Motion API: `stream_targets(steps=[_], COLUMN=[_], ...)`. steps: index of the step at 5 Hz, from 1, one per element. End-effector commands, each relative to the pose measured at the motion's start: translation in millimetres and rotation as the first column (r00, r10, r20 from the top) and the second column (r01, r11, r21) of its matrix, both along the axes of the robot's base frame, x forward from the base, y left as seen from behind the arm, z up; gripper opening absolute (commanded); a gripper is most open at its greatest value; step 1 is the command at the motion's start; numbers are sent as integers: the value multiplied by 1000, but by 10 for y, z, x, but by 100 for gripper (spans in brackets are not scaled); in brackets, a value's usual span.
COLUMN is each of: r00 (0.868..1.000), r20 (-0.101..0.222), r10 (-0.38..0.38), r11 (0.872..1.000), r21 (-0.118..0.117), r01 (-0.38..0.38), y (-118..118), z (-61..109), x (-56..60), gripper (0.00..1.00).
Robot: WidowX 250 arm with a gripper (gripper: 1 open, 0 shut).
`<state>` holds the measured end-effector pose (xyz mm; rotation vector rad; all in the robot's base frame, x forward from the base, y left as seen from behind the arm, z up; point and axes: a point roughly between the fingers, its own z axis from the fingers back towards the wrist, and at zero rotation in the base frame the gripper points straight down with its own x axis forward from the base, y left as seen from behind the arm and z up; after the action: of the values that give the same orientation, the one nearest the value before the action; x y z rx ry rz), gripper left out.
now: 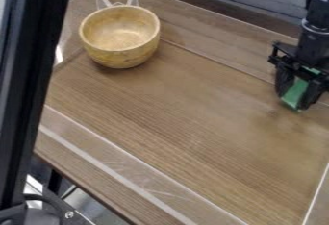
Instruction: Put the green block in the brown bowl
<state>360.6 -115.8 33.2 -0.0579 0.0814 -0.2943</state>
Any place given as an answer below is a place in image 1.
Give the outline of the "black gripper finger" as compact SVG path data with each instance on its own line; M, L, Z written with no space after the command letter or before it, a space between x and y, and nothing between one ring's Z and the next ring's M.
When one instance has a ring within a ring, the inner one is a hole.
M307 85L299 99L299 109L307 110L319 101L321 95L329 92L329 78L313 78L299 81Z
M277 66L276 74L276 93L283 97L295 83L295 74L283 64Z

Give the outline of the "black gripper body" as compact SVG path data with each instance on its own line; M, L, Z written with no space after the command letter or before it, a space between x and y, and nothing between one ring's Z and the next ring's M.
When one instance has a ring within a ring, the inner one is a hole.
M323 51L317 46L295 46L284 42L273 44L269 63L276 67L283 64L297 78L329 78L329 49Z

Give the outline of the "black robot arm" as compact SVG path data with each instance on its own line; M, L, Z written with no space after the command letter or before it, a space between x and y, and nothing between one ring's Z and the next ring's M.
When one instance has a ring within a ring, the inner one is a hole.
M305 111L329 92L329 0L307 0L307 10L299 43L277 41L269 56L277 96L296 111Z

